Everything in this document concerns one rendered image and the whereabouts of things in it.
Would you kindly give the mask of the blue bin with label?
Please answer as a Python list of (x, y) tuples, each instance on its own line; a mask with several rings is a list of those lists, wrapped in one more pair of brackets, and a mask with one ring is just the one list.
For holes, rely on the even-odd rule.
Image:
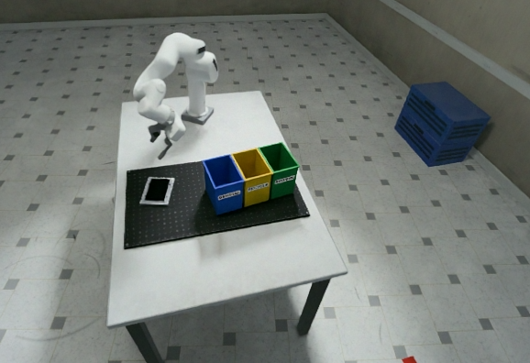
[(204, 159), (202, 162), (205, 189), (216, 215), (242, 208), (244, 179), (231, 155)]

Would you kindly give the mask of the green bin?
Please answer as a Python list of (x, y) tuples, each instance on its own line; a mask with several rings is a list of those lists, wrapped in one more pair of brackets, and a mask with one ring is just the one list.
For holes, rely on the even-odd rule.
[(274, 199), (293, 193), (300, 165), (283, 142), (258, 147), (258, 150), (273, 172), (269, 197)]

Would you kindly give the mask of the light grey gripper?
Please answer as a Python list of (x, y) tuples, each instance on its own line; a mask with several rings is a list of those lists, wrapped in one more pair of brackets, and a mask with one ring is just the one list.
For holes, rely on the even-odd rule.
[[(171, 107), (171, 108), (174, 109), (173, 107)], [(174, 111), (175, 111), (175, 109), (174, 109)], [(186, 131), (186, 129), (185, 129), (181, 119), (177, 115), (176, 111), (175, 111), (175, 118), (174, 118), (174, 121), (172, 122), (172, 125), (171, 126), (167, 126), (164, 129), (164, 131), (165, 131), (164, 134), (166, 136), (166, 138), (164, 139), (164, 142), (168, 146), (158, 156), (158, 160), (162, 160), (162, 158), (166, 155), (166, 152), (168, 151), (168, 149), (172, 146), (172, 143), (169, 141), (169, 139), (172, 140), (172, 141), (179, 141), (179, 139), (183, 136), (183, 134)], [(151, 137), (149, 141), (151, 143), (154, 143), (157, 138), (158, 137)]]

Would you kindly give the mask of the yellow recycle bin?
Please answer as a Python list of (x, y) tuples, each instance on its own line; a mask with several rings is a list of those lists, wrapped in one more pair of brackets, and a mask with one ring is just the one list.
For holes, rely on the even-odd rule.
[(258, 148), (231, 153), (244, 182), (242, 203), (250, 206), (269, 200), (271, 171)]

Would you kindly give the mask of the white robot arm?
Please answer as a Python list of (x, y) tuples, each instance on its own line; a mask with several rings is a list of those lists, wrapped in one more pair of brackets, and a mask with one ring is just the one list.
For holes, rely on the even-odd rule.
[(189, 38), (182, 33), (171, 34), (164, 39), (156, 58), (140, 75), (133, 90), (134, 98), (138, 102), (138, 113), (158, 123), (148, 126), (152, 138), (161, 135), (160, 131), (171, 126), (174, 121), (174, 109), (162, 104), (166, 93), (162, 80), (173, 72), (180, 57), (186, 58), (184, 60), (190, 106), (187, 113), (194, 117), (208, 113), (205, 106), (204, 82), (214, 83), (217, 80), (215, 56), (205, 52), (205, 44), (201, 40)]

